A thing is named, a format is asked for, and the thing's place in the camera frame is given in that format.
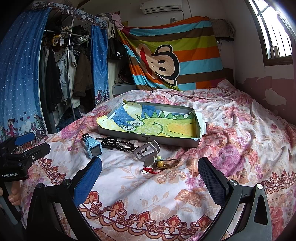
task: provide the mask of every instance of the bed sheet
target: bed sheet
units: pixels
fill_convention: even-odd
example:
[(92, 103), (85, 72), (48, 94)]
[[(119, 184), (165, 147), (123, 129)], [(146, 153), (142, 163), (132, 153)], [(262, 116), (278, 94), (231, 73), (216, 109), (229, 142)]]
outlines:
[[(89, 158), (81, 143), (81, 130), (99, 137), (96, 119), (123, 99), (192, 107), (208, 123), (207, 136), (196, 148), (160, 145), (162, 157), (178, 158), (180, 164), (156, 175), (143, 174), (143, 162), (136, 161), (134, 154), (104, 149), (102, 172), (79, 207), (102, 240), (198, 240), (220, 209), (198, 173), (197, 162), (203, 156), (228, 179), (264, 186), (272, 238), (278, 237), (296, 210), (296, 130), (227, 80), (210, 90), (130, 91), (50, 135), (46, 140), (50, 154), (33, 164), (30, 178), (22, 185), (24, 224), (35, 185), (60, 184), (84, 168)], [(242, 206), (225, 237), (232, 233), (241, 211)], [(66, 232), (74, 237), (60, 210), (59, 214)]]

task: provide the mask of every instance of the blue curtain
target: blue curtain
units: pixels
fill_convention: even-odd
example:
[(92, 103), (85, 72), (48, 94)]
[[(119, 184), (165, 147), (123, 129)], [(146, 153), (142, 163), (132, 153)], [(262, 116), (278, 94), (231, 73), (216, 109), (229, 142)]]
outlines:
[(107, 49), (106, 29), (93, 25), (91, 27), (91, 61), (96, 104), (109, 99)]
[(0, 142), (46, 132), (38, 96), (38, 61), (43, 30), (51, 9), (26, 11), (0, 44)]

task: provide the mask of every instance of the screw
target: screw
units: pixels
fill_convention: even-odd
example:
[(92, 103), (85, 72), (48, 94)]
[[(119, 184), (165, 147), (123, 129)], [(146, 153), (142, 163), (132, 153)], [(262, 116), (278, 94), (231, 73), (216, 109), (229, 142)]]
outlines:
[(41, 188), (43, 186), (43, 183), (37, 183), (36, 187)]
[(258, 189), (260, 189), (260, 190), (263, 189), (263, 186), (262, 186), (260, 183), (258, 183), (258, 184), (256, 185), (256, 187), (257, 187)]
[(62, 183), (63, 185), (68, 186), (71, 183), (71, 179), (65, 179)]
[(230, 180), (229, 183), (232, 186), (236, 186), (237, 185), (237, 181), (236, 180)]

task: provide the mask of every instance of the window frame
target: window frame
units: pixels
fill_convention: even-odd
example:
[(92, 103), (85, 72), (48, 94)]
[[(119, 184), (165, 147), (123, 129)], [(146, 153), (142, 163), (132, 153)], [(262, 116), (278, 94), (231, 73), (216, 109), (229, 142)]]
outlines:
[[(293, 64), (293, 58), (292, 56), (282, 56), (282, 57), (277, 57), (277, 58), (268, 58), (268, 54), (267, 54), (267, 48), (266, 48), (266, 44), (265, 44), (265, 40), (263, 37), (263, 32), (260, 26), (260, 23), (257, 19), (257, 15), (255, 14), (252, 5), (249, 3), (248, 0), (244, 0), (246, 5), (249, 8), (249, 11), (252, 15), (252, 18), (254, 20), (257, 32), (258, 32), (258, 36), (259, 36), (259, 40), (260, 40), (260, 45), (261, 45), (261, 49), (262, 49), (262, 56), (263, 56), (263, 64), (264, 66), (274, 66), (274, 65), (283, 65), (283, 64)], [(263, 25), (265, 27), (265, 30), (267, 32), (268, 38), (270, 38), (269, 32), (268, 32), (268, 28), (266, 26), (265, 20), (264, 18), (262, 18), (262, 22)]]

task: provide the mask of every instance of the watch face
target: watch face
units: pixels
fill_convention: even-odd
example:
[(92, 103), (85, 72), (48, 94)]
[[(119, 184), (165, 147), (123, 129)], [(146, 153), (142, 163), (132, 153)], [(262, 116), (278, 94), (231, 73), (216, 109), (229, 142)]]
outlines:
[(92, 147), (92, 148), (90, 149), (90, 151), (91, 151), (91, 154), (93, 155), (93, 157), (95, 157), (95, 156), (99, 156), (99, 155), (102, 154), (102, 150), (101, 150), (101, 148), (100, 148), (99, 145), (96, 146), (96, 147)]

